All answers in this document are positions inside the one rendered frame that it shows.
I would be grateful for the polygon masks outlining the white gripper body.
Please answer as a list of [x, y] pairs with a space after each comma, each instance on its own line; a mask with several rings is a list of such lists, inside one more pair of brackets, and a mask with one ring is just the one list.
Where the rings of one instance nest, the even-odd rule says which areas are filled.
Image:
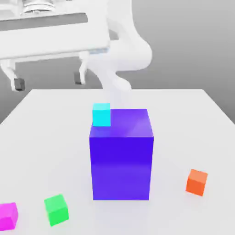
[[91, 12], [0, 20], [0, 59], [106, 49], [105, 17]]

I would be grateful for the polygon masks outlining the small magenta cube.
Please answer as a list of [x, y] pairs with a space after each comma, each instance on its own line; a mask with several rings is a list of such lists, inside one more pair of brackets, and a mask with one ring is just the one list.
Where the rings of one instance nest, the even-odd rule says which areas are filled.
[[18, 220], [15, 202], [0, 204], [0, 231], [14, 230]]

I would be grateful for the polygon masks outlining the small orange cube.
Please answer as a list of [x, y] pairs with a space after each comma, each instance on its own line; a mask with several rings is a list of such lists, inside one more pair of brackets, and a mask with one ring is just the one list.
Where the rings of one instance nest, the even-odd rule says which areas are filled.
[[186, 191], [192, 194], [203, 196], [208, 173], [191, 169], [187, 179]]

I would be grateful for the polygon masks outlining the small cyan cube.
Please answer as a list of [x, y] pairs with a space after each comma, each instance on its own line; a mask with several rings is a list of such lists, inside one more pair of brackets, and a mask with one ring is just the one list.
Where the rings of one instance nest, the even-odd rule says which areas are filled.
[[92, 107], [93, 126], [111, 126], [111, 106], [110, 103], [94, 103]]

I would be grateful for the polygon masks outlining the large purple box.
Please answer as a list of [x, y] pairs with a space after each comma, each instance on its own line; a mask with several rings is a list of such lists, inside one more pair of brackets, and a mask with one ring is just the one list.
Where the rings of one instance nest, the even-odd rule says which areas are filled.
[[146, 109], [112, 109], [111, 126], [91, 126], [93, 199], [148, 200], [153, 146]]

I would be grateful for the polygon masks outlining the small green cube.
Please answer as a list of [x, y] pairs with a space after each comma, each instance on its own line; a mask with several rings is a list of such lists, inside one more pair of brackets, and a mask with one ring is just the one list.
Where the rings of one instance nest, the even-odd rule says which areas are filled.
[[46, 198], [44, 204], [50, 226], [69, 220], [68, 206], [63, 194]]

